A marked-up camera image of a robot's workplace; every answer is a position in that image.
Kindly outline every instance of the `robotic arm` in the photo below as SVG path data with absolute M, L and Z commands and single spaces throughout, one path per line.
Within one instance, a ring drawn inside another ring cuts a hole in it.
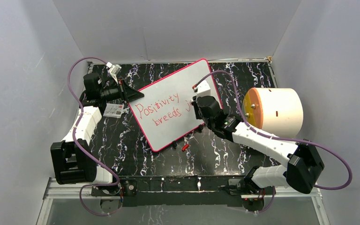
M 240 186 L 251 192 L 269 186 L 291 186 L 295 190 L 309 194 L 324 169 L 324 164 L 315 146 L 274 140 L 258 135 L 257 132 L 276 137 L 273 134 L 255 128 L 254 132 L 241 122 L 238 116 L 226 114 L 217 100 L 210 95 L 206 81 L 194 88 L 196 96 L 192 99 L 195 116 L 203 120 L 207 127 L 218 137 L 231 142 L 249 146 L 281 165 L 271 167 L 253 167 Z
M 103 78 L 98 73 L 90 73 L 83 77 L 85 91 L 80 99 L 83 105 L 83 116 L 75 134 L 76 139 L 89 153 L 89 143 L 94 129 L 104 114 L 107 102 L 121 99 L 123 103 L 131 102 L 144 97 L 144 94 L 130 88 L 123 80 L 117 79 L 121 67 L 110 62 L 106 65 L 108 73 L 115 83 L 104 87 Z M 113 182 L 113 176 L 106 169 L 97 166 L 91 158 L 86 156 L 73 140 L 73 128 L 61 140 L 50 147 L 54 173 L 59 184 L 88 182 L 94 184 L 109 184 Z

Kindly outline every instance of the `cylindrical container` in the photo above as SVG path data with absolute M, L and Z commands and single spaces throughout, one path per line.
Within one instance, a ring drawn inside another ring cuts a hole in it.
M 303 123 L 303 107 L 290 88 L 251 88 L 242 113 L 253 126 L 279 137 L 295 137 Z

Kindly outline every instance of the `gray wall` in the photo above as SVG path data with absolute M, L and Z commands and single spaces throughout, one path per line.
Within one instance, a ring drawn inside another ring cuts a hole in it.
M 53 0 L 85 56 L 116 62 L 272 56 L 301 0 Z
M 300 137 L 333 148 L 354 173 L 351 185 L 323 191 L 331 224 L 360 224 L 360 1 L 301 2 L 273 57 L 279 87 L 297 91 Z M 346 169 L 322 153 L 320 185 L 346 181 Z
M 0 0 L 2 225 L 36 223 L 53 176 L 50 145 L 68 132 L 76 110 L 67 72 L 81 57 L 51 0 Z M 81 67 L 73 79 L 78 94 Z

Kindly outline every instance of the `marble tabletop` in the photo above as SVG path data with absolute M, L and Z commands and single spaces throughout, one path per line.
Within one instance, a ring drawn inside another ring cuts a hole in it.
M 118 77 L 138 90 L 187 63 L 123 64 Z M 252 87 L 274 88 L 267 62 L 210 63 L 211 70 L 225 70 L 233 75 L 240 101 Z M 93 72 L 107 78 L 104 65 L 93 65 Z M 234 90 L 230 80 L 215 75 L 225 112 L 237 113 Z M 119 176 L 192 176 L 243 175 L 255 165 L 276 165 L 274 159 L 249 148 L 216 137 L 206 127 L 178 141 L 178 147 L 152 152 L 129 107 L 120 119 L 103 117 L 90 142 L 92 154 L 117 171 Z M 187 150 L 181 148 L 189 144 Z

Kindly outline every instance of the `whiteboard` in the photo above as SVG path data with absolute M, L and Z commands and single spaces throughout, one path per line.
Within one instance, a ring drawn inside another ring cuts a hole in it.
M 139 91 L 144 97 L 129 103 L 153 151 L 162 150 L 203 124 L 202 120 L 195 118 L 190 100 L 195 96 L 192 86 L 208 73 L 208 61 L 198 60 L 141 88 Z M 223 108 L 213 77 L 206 78 L 206 81 L 211 95 Z

